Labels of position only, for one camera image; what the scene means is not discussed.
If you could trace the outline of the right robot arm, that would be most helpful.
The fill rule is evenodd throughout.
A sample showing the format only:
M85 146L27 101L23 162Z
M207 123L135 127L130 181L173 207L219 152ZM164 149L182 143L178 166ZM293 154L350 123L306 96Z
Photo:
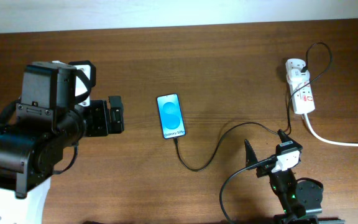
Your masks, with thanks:
M303 177L297 179L292 169L301 161L303 146L282 130L278 131L281 143L276 146L275 154L258 160L248 140L246 149L246 168L255 169L258 178L267 176L270 187L278 197L283 208L281 215L273 217L274 223L345 223L339 218L324 218L318 215L323 209L324 186L320 181Z

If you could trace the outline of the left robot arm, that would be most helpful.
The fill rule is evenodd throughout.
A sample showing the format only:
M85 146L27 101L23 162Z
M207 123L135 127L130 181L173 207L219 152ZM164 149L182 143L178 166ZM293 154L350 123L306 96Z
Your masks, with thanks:
M0 114L0 223L41 223L64 150L123 132L121 97L92 100L95 84L87 60L26 66L20 97Z

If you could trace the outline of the blue Galaxy smartphone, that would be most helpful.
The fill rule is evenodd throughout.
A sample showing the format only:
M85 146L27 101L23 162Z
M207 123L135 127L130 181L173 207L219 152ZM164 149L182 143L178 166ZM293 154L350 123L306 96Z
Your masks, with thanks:
M164 139L186 135L185 123L176 93L157 97L157 107Z

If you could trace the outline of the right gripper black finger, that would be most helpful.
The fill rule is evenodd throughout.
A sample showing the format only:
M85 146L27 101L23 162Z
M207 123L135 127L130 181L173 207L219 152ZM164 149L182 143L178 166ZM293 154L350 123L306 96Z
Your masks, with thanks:
M293 152L301 151L303 149L301 144L293 140L282 129L278 130L278 135L282 143L277 145L277 152Z
M259 162L257 156L247 139L244 140L244 145L246 150L246 168L254 169Z

